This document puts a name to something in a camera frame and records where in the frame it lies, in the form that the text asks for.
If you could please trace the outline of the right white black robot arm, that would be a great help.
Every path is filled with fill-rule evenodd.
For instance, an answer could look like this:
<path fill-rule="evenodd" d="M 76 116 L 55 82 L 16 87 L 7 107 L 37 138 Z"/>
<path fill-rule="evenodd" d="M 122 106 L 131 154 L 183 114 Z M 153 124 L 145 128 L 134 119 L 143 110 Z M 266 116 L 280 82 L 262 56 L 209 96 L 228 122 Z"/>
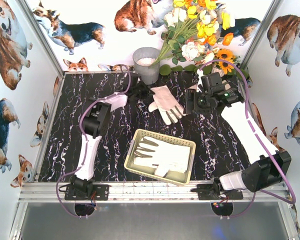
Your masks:
<path fill-rule="evenodd" d="M 255 193 L 283 182 L 292 160 L 290 154 L 280 152 L 263 135 L 235 87 L 227 87 L 218 72 L 204 75 L 200 70 L 196 88 L 186 90 L 184 113 L 209 115 L 212 112 L 220 114 L 233 129 L 250 163 L 244 170 L 217 177 L 215 184 L 219 190 Z"/>

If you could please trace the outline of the white glove green fingertips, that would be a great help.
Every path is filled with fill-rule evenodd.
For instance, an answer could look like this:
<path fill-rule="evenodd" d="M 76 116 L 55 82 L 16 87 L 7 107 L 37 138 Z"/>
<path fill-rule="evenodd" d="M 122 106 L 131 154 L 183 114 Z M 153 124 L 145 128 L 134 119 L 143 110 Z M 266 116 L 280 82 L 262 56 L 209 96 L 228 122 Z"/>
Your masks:
<path fill-rule="evenodd" d="M 169 172 L 184 174 L 188 169 L 190 153 L 189 146 L 171 144 L 144 136 L 132 155 L 135 165 L 154 168 L 154 175 L 163 178 Z"/>

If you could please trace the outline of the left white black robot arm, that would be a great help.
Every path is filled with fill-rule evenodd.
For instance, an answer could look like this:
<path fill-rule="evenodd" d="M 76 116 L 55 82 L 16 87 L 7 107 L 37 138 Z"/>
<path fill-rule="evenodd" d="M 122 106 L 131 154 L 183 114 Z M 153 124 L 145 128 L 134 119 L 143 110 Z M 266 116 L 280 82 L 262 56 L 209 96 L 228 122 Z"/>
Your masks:
<path fill-rule="evenodd" d="M 134 100 L 144 100 L 154 94 L 139 74 L 132 74 L 123 91 L 99 99 L 89 98 L 80 119 L 81 151 L 76 172 L 70 178 L 66 200 L 87 200 L 94 192 L 94 165 L 99 143 L 106 135 L 112 112 Z"/>

